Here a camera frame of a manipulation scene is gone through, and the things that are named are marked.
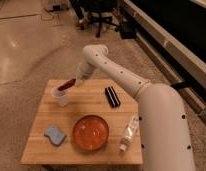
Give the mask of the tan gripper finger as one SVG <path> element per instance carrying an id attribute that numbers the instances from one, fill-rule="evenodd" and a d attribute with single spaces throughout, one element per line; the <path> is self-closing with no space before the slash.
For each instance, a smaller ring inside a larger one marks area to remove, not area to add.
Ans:
<path id="1" fill-rule="evenodd" d="M 76 82 L 75 82 L 75 86 L 81 86 L 83 84 L 83 80 L 81 79 L 76 79 Z"/>

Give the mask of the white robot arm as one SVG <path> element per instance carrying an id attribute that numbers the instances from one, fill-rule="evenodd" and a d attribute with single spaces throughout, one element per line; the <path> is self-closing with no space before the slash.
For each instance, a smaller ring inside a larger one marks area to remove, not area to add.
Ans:
<path id="1" fill-rule="evenodd" d="M 153 83 L 111 61 L 105 45 L 82 50 L 78 78 L 100 69 L 138 102 L 144 171 L 196 171 L 183 99 L 171 86 Z"/>

